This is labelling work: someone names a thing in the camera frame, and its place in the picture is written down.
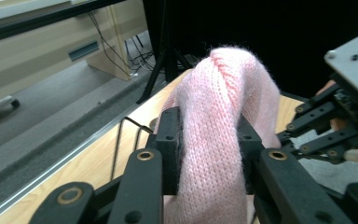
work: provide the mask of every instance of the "black stand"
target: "black stand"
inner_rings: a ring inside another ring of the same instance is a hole
[[[177,61],[179,61],[185,69],[192,67],[186,58],[172,46],[169,30],[169,20],[167,0],[163,0],[159,54],[157,57],[156,65],[153,68],[152,74],[150,75],[150,78],[145,87],[145,91],[141,98],[136,102],[136,104],[140,104],[150,97],[158,74],[163,67],[165,67],[165,80],[167,82],[173,81],[178,76]]]

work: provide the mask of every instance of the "bolt hole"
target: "bolt hole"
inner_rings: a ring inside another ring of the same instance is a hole
[[[284,154],[283,152],[280,152],[278,150],[271,150],[269,153],[269,156],[277,161],[284,161],[287,159],[286,154]]]
[[[143,158],[143,159],[147,159],[147,158],[149,158],[150,156],[151,156],[151,155],[150,155],[150,153],[148,153],[148,152],[141,153],[141,155],[140,155],[140,157]]]
[[[274,153],[272,153],[272,155],[273,155],[274,157],[276,157],[276,158],[279,158],[279,159],[283,158],[283,154],[278,153],[278,152],[274,152]]]
[[[129,212],[126,217],[125,221],[127,223],[138,223],[142,218],[142,213],[139,211],[131,211]]]
[[[352,61],[357,61],[358,60],[358,55],[357,54],[353,54],[351,57]]]
[[[149,160],[153,159],[154,153],[151,151],[143,151],[143,152],[138,153],[138,155],[136,155],[136,157],[140,161],[149,161]]]
[[[322,223],[333,223],[333,218],[325,212],[317,211],[315,217]]]
[[[76,202],[83,195],[83,190],[79,187],[72,187],[64,190],[57,198],[59,204],[70,204]]]

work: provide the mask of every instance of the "gray floor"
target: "gray floor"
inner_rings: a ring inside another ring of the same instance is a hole
[[[150,52],[148,32],[138,36],[141,52]],[[132,40],[127,42],[131,57],[139,55]],[[0,111],[0,203],[104,125],[136,109],[150,73],[144,66],[123,81],[81,62],[13,94],[21,106]],[[165,84],[160,74],[153,93]]]

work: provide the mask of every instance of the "screw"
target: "screw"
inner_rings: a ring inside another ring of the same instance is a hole
[[[301,106],[299,106],[299,107],[296,108],[296,112],[297,112],[297,113],[302,113],[303,111],[304,111],[304,108],[301,107]]]
[[[353,54],[351,57],[352,61],[357,61],[358,60],[358,55],[357,54]]]
[[[287,128],[287,130],[290,130],[290,131],[291,131],[291,130],[293,130],[293,129],[295,128],[295,125],[293,125],[293,124],[288,124],[286,128]]]
[[[327,151],[327,154],[329,155],[329,156],[336,156],[337,155],[337,152],[335,151],[335,150],[328,150]]]

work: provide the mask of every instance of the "pink knit fabric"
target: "pink knit fabric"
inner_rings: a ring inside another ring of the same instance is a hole
[[[180,106],[184,157],[165,223],[249,222],[236,126],[244,115],[265,147],[279,147],[274,130],[279,91],[263,64],[243,49],[214,49],[175,88],[163,110]]]

